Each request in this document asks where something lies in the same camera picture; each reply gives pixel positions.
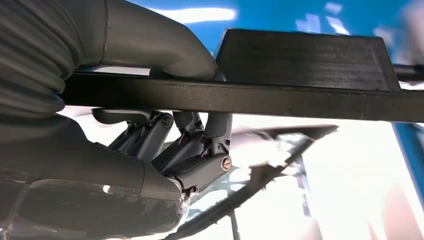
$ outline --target white light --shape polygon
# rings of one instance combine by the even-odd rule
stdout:
[[[334,3],[334,2],[327,2],[325,4],[324,9],[329,11],[330,13],[332,13],[334,15],[338,15],[342,11],[343,5],[337,4],[337,3]]]
[[[236,16],[236,13],[231,9],[215,7],[186,8],[177,10],[149,9],[182,24],[208,21],[228,21],[234,19]]]
[[[105,192],[105,193],[109,193],[109,189],[111,188],[111,186],[109,186],[109,185],[104,185],[103,186],[103,192]]]
[[[350,35],[348,30],[343,26],[342,21],[340,21],[338,18],[326,16],[325,17],[328,20],[328,23],[332,26],[332,28],[335,30],[338,34],[344,34],[344,35]]]
[[[296,20],[298,31],[309,33],[321,33],[320,17],[318,15],[306,14],[306,20]]]

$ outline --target screw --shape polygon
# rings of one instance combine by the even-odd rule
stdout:
[[[162,125],[168,129],[172,127],[172,124],[174,124],[173,118],[170,115],[166,115],[165,118],[162,120]]]
[[[231,165],[232,165],[231,158],[229,156],[225,156],[225,157],[222,158],[221,169],[224,172],[228,172],[228,170],[230,170],[230,168],[231,168]]]

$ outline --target plastic cover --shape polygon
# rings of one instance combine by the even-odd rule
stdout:
[[[127,239],[172,231],[190,198],[109,185],[46,179],[0,168],[0,239]]]

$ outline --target black frame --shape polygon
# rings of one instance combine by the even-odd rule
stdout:
[[[424,122],[424,92],[155,79],[76,72],[60,95],[67,105],[120,109]]]

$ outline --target gray hose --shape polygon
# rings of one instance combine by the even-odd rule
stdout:
[[[216,63],[184,25],[125,0],[0,1],[0,115],[53,116],[79,65],[159,67],[210,80]]]

